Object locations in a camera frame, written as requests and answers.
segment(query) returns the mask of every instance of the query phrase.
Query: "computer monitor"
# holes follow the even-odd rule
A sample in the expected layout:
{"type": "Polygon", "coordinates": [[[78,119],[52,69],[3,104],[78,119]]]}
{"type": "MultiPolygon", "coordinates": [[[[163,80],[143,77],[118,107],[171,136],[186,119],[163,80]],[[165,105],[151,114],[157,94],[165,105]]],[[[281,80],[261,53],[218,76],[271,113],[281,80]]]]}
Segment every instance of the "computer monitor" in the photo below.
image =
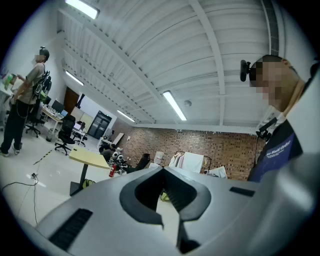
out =
{"type": "Polygon", "coordinates": [[[45,98],[45,100],[43,101],[43,104],[48,105],[50,103],[50,101],[51,101],[51,98],[49,96],[47,96],[45,98]]]}
{"type": "Polygon", "coordinates": [[[73,128],[76,129],[76,130],[80,130],[81,124],[75,123],[73,128]]]}
{"type": "Polygon", "coordinates": [[[65,110],[62,110],[61,115],[63,115],[65,117],[66,115],[68,115],[68,112],[65,110]]]}
{"type": "Polygon", "coordinates": [[[62,110],[65,109],[65,106],[62,105],[59,101],[55,100],[54,103],[51,106],[55,111],[57,111],[58,113],[61,113],[62,110]]]}

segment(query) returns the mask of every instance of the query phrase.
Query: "white ceiling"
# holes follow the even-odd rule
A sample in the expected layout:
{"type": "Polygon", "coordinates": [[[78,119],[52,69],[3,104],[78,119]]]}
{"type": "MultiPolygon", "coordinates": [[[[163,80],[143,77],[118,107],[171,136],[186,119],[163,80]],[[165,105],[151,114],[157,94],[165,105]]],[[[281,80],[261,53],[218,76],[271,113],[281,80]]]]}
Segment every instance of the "white ceiling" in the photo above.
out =
{"type": "Polygon", "coordinates": [[[240,81],[240,61],[270,51],[260,0],[89,2],[100,10],[97,19],[65,3],[57,19],[63,68],[84,82],[88,97],[103,96],[103,107],[140,127],[251,133],[261,124],[268,105],[240,81]],[[187,121],[167,104],[167,90],[187,121]]]}

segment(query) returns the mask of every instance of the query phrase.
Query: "floor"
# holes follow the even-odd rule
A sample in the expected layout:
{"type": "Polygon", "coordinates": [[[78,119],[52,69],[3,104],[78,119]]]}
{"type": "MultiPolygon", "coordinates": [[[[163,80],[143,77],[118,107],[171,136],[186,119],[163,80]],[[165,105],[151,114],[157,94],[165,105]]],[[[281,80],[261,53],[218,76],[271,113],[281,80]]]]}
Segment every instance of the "floor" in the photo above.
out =
{"type": "MultiPolygon", "coordinates": [[[[19,155],[14,155],[13,149],[9,150],[9,157],[0,155],[1,188],[12,182],[34,184],[31,175],[37,174],[39,182],[36,186],[13,184],[3,191],[12,213],[33,226],[36,226],[36,220],[40,222],[51,210],[70,198],[70,182],[79,182],[83,168],[82,163],[69,159],[62,150],[55,151],[54,142],[46,141],[48,130],[53,126],[52,120],[44,126],[38,125],[37,128],[41,131],[38,138],[34,133],[24,132],[19,155]]],[[[3,141],[3,136],[4,133],[0,131],[0,142],[3,141]]],[[[84,143],[86,149],[99,152],[97,139],[88,136],[88,140],[84,143]]],[[[100,182],[109,179],[109,172],[89,166],[86,178],[100,182]]],[[[164,234],[175,245],[178,234],[178,213],[170,202],[162,201],[158,202],[156,211],[162,215],[164,234]]]]}

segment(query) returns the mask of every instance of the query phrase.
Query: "brown door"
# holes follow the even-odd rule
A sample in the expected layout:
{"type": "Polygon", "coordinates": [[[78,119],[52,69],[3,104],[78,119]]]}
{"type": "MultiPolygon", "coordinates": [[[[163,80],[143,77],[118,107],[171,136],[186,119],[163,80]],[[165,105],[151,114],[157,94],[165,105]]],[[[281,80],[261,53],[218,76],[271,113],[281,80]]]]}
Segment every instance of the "brown door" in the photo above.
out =
{"type": "Polygon", "coordinates": [[[71,90],[69,87],[65,90],[64,96],[64,109],[71,114],[72,110],[74,110],[79,99],[79,95],[71,90]]]}

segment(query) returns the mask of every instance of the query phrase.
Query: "smoke detector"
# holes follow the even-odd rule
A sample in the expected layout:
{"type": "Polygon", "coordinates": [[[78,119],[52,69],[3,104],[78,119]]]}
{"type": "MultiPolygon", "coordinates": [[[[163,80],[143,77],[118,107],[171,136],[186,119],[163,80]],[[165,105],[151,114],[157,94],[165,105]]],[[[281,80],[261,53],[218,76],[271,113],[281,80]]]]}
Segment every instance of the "smoke detector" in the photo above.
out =
{"type": "Polygon", "coordinates": [[[192,102],[187,99],[187,100],[184,101],[184,105],[190,107],[192,105],[192,102]]]}

